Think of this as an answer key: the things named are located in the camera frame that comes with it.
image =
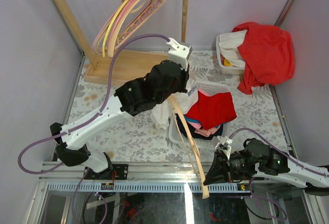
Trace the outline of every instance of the wooden rack base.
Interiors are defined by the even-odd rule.
[[[144,77],[154,65],[166,59],[168,59],[168,56],[165,53],[123,50],[115,61],[111,86],[118,87],[127,81]],[[100,55],[96,67],[92,64],[88,66],[84,75],[85,81],[95,84],[107,84],[111,60],[107,55],[105,58]]]

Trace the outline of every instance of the white cloth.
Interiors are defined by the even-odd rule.
[[[183,114],[186,114],[190,108],[197,102],[197,86],[193,72],[189,71],[189,79],[186,84],[187,93],[172,94],[179,104]],[[155,105],[151,112],[151,120],[157,129],[167,129],[169,126],[169,118],[172,115],[172,107],[168,100],[161,104]]]
[[[245,68],[246,63],[238,51],[243,44],[247,30],[220,34],[220,51],[224,58],[233,66]]]

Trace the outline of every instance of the glass panel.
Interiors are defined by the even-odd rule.
[[[192,193],[185,184],[182,193],[99,193],[107,201],[107,214],[103,223],[310,223],[301,190],[285,184],[254,184],[254,194],[270,198],[287,212],[286,221],[268,217],[254,202],[236,194],[210,194],[202,199],[200,193]],[[100,223],[104,217],[105,204],[95,193],[79,192],[76,195],[72,217],[72,201],[65,215],[65,203],[72,200],[73,192],[51,191],[48,194],[41,224]],[[257,200],[267,212],[284,218],[283,212],[268,201]]]

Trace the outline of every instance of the red cloth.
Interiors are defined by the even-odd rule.
[[[290,34],[277,26],[254,22],[238,25],[233,32],[245,29],[248,31],[238,50],[246,67],[238,89],[252,94],[251,87],[277,85],[292,78],[295,58]]]
[[[236,118],[230,92],[207,97],[198,91],[199,100],[185,116],[200,121],[203,129],[209,130]]]

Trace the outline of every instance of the white basket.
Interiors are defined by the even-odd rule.
[[[222,74],[230,74],[230,75],[243,75],[245,69],[243,67],[237,66],[224,66],[221,60],[221,52],[220,52],[220,35],[216,37],[216,52],[217,52],[217,59],[220,65],[220,71]]]
[[[209,95],[213,96],[217,93],[226,93],[230,92],[228,87],[222,84],[217,84],[213,82],[207,82],[207,81],[197,81],[196,82],[197,87],[204,90]],[[173,120],[175,117],[170,118],[170,125],[169,125],[169,139],[170,141],[174,143],[181,143],[179,131],[177,130],[175,121]],[[225,123],[223,125],[223,134],[222,136],[229,136],[230,134],[230,122]],[[214,147],[211,145],[210,140],[203,140],[203,139],[195,139],[195,142],[197,143],[197,146],[199,148],[205,148],[208,150],[213,150]]]

